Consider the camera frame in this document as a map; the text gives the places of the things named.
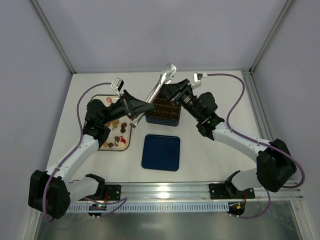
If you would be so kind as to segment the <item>left controller board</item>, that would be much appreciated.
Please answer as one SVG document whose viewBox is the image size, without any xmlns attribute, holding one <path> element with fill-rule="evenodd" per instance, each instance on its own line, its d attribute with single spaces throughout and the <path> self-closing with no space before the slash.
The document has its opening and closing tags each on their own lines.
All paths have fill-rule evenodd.
<svg viewBox="0 0 320 240">
<path fill-rule="evenodd" d="M 107 206 L 94 203 L 88 209 L 88 215 L 92 220 L 105 218 L 107 214 Z"/>
</svg>

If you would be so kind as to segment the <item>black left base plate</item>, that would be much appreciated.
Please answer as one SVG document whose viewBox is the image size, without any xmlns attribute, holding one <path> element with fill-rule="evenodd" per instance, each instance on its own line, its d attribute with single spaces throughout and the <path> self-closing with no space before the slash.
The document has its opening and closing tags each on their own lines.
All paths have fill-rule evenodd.
<svg viewBox="0 0 320 240">
<path fill-rule="evenodd" d="M 118 201 L 121 199 L 121 189 L 120 184 L 105 184 L 98 189 L 96 200 L 99 201 Z"/>
</svg>

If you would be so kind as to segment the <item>right aluminium frame post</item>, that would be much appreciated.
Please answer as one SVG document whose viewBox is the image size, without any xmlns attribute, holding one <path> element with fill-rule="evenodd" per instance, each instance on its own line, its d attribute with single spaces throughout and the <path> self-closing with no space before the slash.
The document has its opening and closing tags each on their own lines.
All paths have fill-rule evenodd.
<svg viewBox="0 0 320 240">
<path fill-rule="evenodd" d="M 264 56 L 266 55 L 267 51 L 271 47 L 273 41 L 275 40 L 276 36 L 278 35 L 279 31 L 281 30 L 283 24 L 285 23 L 288 15 L 290 14 L 292 8 L 294 7 L 296 0 L 286 0 L 284 2 L 283 7 L 281 8 L 280 12 L 278 13 L 276 19 L 274 20 L 270 31 L 268 32 L 266 38 L 263 41 L 261 48 L 259 49 L 251 67 L 249 68 L 249 72 L 253 74 Z"/>
</svg>

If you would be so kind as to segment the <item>aluminium frame post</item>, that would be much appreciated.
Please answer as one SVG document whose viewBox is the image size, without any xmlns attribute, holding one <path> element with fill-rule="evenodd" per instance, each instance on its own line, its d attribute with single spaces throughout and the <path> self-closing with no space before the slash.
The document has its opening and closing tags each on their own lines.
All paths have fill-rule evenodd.
<svg viewBox="0 0 320 240">
<path fill-rule="evenodd" d="M 288 15 L 290 14 L 292 8 L 294 7 L 296 0 L 286 0 L 284 2 L 283 7 L 281 8 L 280 12 L 278 13 L 276 19 L 274 20 L 270 31 L 268 32 L 266 38 L 263 41 L 261 48 L 259 49 L 251 67 L 249 68 L 249 72 L 253 74 L 264 56 L 266 55 L 267 51 L 271 47 L 273 41 L 275 40 L 276 36 L 278 35 L 279 31 L 281 30 L 283 24 L 285 23 Z"/>
<path fill-rule="evenodd" d="M 69 70 L 69 72 L 73 75 L 76 73 L 74 67 L 72 66 L 62 44 L 60 43 L 53 27 L 51 26 L 43 8 L 41 7 L 40 3 L 38 0 L 30 0 L 29 1 L 32 8 L 34 9 L 37 17 L 39 18 L 41 24 L 43 25 L 45 31 L 47 32 L 51 42 L 53 43 L 55 49 L 57 50 L 58 54 L 60 55 L 63 63 L 65 64 L 65 66 L 67 67 L 67 69 Z"/>
</svg>

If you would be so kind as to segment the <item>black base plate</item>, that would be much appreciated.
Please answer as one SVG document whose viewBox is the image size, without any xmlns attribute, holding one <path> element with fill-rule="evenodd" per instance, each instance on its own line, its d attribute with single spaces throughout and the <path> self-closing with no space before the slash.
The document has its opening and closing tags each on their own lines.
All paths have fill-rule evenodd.
<svg viewBox="0 0 320 240">
<path fill-rule="evenodd" d="M 256 197 L 253 188 L 238 190 L 232 184 L 211 183 L 208 189 L 211 200 L 254 199 Z"/>
<path fill-rule="evenodd" d="M 121 199 L 121 189 L 120 184 L 105 184 L 98 189 L 96 200 L 99 201 L 118 201 Z"/>
</svg>

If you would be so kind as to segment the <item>navy blue chocolate tin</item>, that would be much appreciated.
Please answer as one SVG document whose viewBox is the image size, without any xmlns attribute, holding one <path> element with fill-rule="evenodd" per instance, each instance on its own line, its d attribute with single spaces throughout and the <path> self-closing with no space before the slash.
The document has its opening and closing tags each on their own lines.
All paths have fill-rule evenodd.
<svg viewBox="0 0 320 240">
<path fill-rule="evenodd" d="M 153 101 L 154 112 L 148 113 L 145 120 L 149 124 L 177 127 L 180 122 L 181 105 L 167 100 L 159 94 Z"/>
</svg>

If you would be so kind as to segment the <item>white strawberry print tray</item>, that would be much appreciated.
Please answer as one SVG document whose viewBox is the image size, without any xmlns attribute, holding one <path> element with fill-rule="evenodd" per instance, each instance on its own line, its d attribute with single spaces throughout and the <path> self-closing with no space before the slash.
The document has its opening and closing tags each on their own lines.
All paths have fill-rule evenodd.
<svg viewBox="0 0 320 240">
<path fill-rule="evenodd" d="M 100 100 L 106 107 L 109 107 L 111 104 L 115 104 L 119 97 L 117 95 L 103 95 L 103 94 L 97 94 L 94 95 L 92 100 L 98 99 Z M 118 118 L 116 120 L 119 120 L 119 123 L 117 124 L 116 128 L 112 127 L 113 121 L 105 123 L 104 125 L 110 129 L 110 133 L 108 135 L 107 140 L 104 142 L 113 143 L 113 147 L 104 147 L 104 144 L 99 149 L 100 151 L 124 151 L 126 150 L 130 145 L 131 140 L 131 133 L 132 133 L 132 127 L 130 126 L 130 119 L 127 116 Z M 121 127 L 122 123 L 127 123 L 126 127 Z M 115 137 L 118 136 L 120 138 L 119 141 L 126 141 L 125 145 L 119 144 L 119 141 L 115 141 Z"/>
</svg>

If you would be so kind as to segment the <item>silver metal tongs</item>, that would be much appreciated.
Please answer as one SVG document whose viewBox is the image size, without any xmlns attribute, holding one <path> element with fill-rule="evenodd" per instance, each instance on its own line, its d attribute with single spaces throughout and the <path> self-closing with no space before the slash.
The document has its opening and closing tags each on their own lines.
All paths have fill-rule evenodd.
<svg viewBox="0 0 320 240">
<path fill-rule="evenodd" d="M 159 77 L 156 85 L 154 86 L 154 88 L 152 89 L 152 91 L 150 92 L 148 97 L 146 98 L 146 100 L 145 100 L 146 103 L 153 105 L 153 101 L 157 97 L 157 95 L 159 94 L 161 87 L 163 85 L 169 84 L 171 82 L 176 71 L 177 71 L 177 67 L 174 64 L 167 63 L 165 65 L 162 72 L 160 73 L 160 77 Z M 135 129 L 138 126 L 139 122 L 142 120 L 142 118 L 145 115 L 147 115 L 148 113 L 149 112 L 145 111 L 144 113 L 141 113 L 140 115 L 136 116 L 131 121 L 130 126 Z"/>
</svg>

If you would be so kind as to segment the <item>aluminium mounting rail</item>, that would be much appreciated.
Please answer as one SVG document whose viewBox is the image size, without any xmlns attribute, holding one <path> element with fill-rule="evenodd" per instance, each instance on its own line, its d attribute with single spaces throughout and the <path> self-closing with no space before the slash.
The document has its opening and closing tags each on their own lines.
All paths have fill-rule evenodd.
<svg viewBox="0 0 320 240">
<path fill-rule="evenodd" d="M 112 182 L 106 185 L 121 185 L 121 198 L 129 200 L 214 200 L 227 201 L 231 199 L 211 199 L 209 184 L 219 182 Z M 253 188 L 254 199 L 267 200 L 302 200 L 303 194 L 299 188 L 282 188 L 278 192 L 266 192 L 262 187 Z"/>
</svg>

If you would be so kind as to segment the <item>controller board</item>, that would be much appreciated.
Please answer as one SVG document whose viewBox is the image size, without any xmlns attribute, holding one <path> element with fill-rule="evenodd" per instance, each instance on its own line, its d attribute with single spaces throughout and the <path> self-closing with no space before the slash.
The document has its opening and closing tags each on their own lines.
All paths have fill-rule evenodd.
<svg viewBox="0 0 320 240">
<path fill-rule="evenodd" d="M 229 202 L 227 213 L 232 217 L 239 218 L 245 212 L 245 209 L 244 202 Z"/>
<path fill-rule="evenodd" d="M 94 203 L 88 209 L 88 215 L 92 220 L 105 218 L 107 214 L 107 206 Z"/>
</svg>

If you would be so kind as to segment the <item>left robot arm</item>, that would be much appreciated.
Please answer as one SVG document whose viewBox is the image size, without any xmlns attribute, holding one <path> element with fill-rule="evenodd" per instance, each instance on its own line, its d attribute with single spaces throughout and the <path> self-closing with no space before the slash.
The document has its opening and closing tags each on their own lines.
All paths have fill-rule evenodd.
<svg viewBox="0 0 320 240">
<path fill-rule="evenodd" d="M 54 219 L 61 218 L 70 204 L 86 197 L 101 200 L 106 194 L 105 179 L 89 173 L 81 180 L 71 178 L 83 163 L 107 141 L 111 129 L 106 125 L 124 116 L 135 118 L 155 109 L 152 103 L 139 100 L 127 91 L 109 106 L 92 99 L 86 106 L 85 123 L 80 138 L 56 164 L 45 171 L 36 170 L 30 177 L 28 206 Z"/>
</svg>

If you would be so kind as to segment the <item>navy blue tin lid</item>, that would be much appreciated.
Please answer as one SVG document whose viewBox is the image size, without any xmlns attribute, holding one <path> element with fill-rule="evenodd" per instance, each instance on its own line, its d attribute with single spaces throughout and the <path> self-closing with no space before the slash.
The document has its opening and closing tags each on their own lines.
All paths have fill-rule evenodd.
<svg viewBox="0 0 320 240">
<path fill-rule="evenodd" d="M 144 138 L 141 166 L 148 170 L 176 172 L 180 167 L 178 136 L 148 134 Z"/>
</svg>

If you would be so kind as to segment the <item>right controller board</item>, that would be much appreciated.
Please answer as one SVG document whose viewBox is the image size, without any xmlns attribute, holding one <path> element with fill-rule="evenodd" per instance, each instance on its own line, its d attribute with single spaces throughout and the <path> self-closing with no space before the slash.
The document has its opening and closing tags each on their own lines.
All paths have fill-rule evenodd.
<svg viewBox="0 0 320 240">
<path fill-rule="evenodd" d="M 245 209 L 244 202 L 229 202 L 227 213 L 232 217 L 239 218 L 245 212 Z"/>
</svg>

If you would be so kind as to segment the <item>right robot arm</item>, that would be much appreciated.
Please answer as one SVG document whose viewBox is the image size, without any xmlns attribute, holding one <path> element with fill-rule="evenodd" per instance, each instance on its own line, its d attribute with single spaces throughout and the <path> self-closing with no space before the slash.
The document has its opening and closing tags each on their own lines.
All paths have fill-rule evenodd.
<svg viewBox="0 0 320 240">
<path fill-rule="evenodd" d="M 282 140 L 254 138 L 232 128 L 216 114 L 218 106 L 213 94 L 205 92 L 200 96 L 194 95 L 188 79 L 165 84 L 160 93 L 168 101 L 180 104 L 197 120 L 196 128 L 202 136 L 228 145 L 255 162 L 255 168 L 238 170 L 225 180 L 224 191 L 230 198 L 237 198 L 245 190 L 257 187 L 276 193 L 297 171 Z"/>
</svg>

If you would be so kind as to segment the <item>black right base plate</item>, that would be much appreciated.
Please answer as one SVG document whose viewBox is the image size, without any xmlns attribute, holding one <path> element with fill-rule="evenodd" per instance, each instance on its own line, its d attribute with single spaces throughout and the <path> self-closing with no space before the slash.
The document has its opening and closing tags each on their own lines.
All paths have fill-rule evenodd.
<svg viewBox="0 0 320 240">
<path fill-rule="evenodd" d="M 211 200 L 254 199 L 256 197 L 253 188 L 238 190 L 232 184 L 211 183 L 208 189 Z"/>
</svg>

